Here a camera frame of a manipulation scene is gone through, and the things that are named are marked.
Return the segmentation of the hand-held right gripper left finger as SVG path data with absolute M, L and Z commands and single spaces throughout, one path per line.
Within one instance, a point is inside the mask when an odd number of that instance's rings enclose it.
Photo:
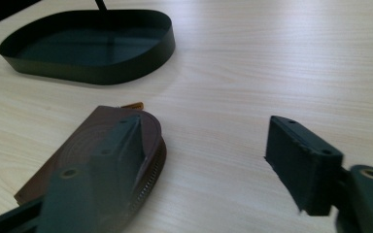
M 119 121 L 84 165 L 54 172 L 37 233 L 115 233 L 145 160 L 141 119 Z

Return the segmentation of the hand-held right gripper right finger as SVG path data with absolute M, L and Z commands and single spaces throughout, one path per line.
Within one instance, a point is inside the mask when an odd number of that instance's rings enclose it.
M 300 211 L 327 216 L 342 169 L 343 153 L 299 122 L 271 116 L 266 161 Z

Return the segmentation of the black key rack with tray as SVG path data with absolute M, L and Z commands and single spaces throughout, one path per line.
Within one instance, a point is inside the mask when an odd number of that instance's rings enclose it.
M 171 18 L 154 10 L 68 11 L 37 19 L 9 35 L 0 55 L 22 74 L 111 85 L 142 78 L 172 56 Z

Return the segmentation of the small orange tab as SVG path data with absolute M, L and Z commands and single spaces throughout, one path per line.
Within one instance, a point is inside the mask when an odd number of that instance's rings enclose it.
M 132 109 L 132 110 L 144 110 L 144 103 L 142 102 L 131 103 L 131 104 L 120 106 L 120 108 Z

